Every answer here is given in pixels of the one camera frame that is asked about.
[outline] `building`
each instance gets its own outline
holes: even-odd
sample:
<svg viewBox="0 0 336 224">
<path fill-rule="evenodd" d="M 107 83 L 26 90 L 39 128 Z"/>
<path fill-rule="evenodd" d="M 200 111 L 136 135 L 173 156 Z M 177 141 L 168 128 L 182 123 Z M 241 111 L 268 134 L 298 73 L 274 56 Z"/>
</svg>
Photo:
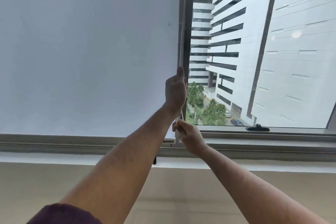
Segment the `building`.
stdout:
<svg viewBox="0 0 336 224">
<path fill-rule="evenodd" d="M 210 22 L 196 21 L 201 5 Z M 189 81 L 246 124 L 325 128 L 336 102 L 333 11 L 336 0 L 194 0 Z"/>
<path fill-rule="evenodd" d="M 191 49 L 188 82 L 207 86 L 209 71 L 206 70 L 208 41 L 210 38 L 212 0 L 194 0 L 191 28 Z"/>
</svg>

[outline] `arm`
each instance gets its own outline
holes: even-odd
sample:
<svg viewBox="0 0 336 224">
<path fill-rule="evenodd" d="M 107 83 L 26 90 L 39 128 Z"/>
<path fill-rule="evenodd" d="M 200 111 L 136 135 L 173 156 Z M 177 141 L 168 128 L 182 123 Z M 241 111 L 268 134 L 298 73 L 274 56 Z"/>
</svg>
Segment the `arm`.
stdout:
<svg viewBox="0 0 336 224">
<path fill-rule="evenodd" d="M 250 224 L 321 224 L 325 220 L 263 179 L 209 147 L 196 126 L 173 124 L 186 149 L 204 160 Z"/>
<path fill-rule="evenodd" d="M 89 211 L 102 223 L 124 223 L 166 133 L 181 113 L 187 90 L 183 68 L 166 81 L 165 104 L 109 151 L 61 203 Z"/>
</svg>

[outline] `purple sleeve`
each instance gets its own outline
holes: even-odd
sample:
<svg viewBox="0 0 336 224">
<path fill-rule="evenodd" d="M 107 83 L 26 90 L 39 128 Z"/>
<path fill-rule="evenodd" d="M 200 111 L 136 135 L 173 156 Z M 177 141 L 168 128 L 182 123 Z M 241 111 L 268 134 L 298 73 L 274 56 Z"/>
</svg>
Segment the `purple sleeve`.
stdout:
<svg viewBox="0 0 336 224">
<path fill-rule="evenodd" d="M 44 206 L 27 224 L 102 224 L 91 213 L 67 204 Z"/>
</svg>

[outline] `white car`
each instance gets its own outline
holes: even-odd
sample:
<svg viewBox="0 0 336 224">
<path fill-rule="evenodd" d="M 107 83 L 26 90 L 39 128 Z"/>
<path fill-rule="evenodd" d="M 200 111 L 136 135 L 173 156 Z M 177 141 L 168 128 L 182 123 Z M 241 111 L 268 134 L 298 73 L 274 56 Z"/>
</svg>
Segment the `white car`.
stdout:
<svg viewBox="0 0 336 224">
<path fill-rule="evenodd" d="M 225 117 L 226 117 L 226 118 L 231 117 L 231 113 L 229 113 L 228 111 L 226 111 L 226 112 L 225 112 Z"/>
</svg>

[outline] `white window sill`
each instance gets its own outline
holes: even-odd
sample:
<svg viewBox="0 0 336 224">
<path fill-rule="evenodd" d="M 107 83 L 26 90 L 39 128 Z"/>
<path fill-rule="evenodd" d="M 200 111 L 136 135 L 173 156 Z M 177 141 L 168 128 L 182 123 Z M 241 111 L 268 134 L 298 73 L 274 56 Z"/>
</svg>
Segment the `white window sill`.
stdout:
<svg viewBox="0 0 336 224">
<path fill-rule="evenodd" d="M 94 166 L 102 155 L 0 152 L 0 162 Z M 234 160 L 249 171 L 336 173 L 334 162 L 288 162 L 278 160 Z M 199 158 L 157 157 L 155 168 L 209 169 Z"/>
</svg>

